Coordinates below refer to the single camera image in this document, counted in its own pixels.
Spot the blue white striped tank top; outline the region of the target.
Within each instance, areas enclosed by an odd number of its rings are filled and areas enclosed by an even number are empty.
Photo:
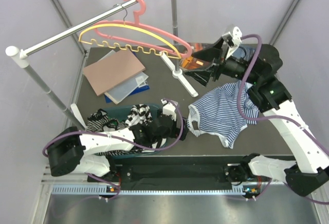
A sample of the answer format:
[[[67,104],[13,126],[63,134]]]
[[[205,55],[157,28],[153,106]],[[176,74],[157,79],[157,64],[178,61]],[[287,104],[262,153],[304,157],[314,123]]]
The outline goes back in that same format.
[[[203,95],[189,105],[187,127],[196,137],[217,136],[223,147],[232,149],[239,133],[257,121],[243,118],[237,108],[241,81],[227,83]]]

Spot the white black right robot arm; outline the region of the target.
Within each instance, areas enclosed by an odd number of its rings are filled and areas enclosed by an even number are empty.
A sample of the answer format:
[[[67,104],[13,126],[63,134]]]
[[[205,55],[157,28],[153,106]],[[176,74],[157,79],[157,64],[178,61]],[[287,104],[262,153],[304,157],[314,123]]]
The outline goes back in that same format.
[[[286,87],[276,78],[282,66],[278,50],[258,43],[251,59],[233,55],[237,46],[219,39],[192,56],[209,62],[206,68],[188,75],[207,84],[221,75],[236,79],[205,94],[189,106],[187,126],[192,134],[219,137],[224,147],[232,148],[248,124],[268,120],[280,133],[294,155],[293,161],[271,159],[257,153],[243,158],[231,181],[251,181],[265,176],[288,185],[305,197],[328,182],[328,151],[313,136]]]

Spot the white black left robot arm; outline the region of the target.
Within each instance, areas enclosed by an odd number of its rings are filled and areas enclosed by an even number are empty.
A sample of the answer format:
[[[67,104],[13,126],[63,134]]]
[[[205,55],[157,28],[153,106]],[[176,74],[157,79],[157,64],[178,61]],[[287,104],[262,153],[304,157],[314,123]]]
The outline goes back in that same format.
[[[50,173],[60,177],[70,173],[87,173],[111,181],[116,177],[115,157],[139,156],[168,148],[168,138],[179,140],[183,128],[177,128],[181,113],[166,104],[162,112],[144,124],[108,132],[87,132],[70,127],[43,149]]]

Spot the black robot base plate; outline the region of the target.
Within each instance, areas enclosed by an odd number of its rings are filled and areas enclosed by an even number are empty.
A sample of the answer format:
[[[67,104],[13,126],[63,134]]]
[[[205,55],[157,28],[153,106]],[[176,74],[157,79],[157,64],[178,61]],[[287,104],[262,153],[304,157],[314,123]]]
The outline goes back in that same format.
[[[161,179],[162,181],[204,179],[220,183],[246,182],[253,176],[242,169],[242,156],[138,156],[115,159],[118,167],[114,176],[101,178],[113,182]]]

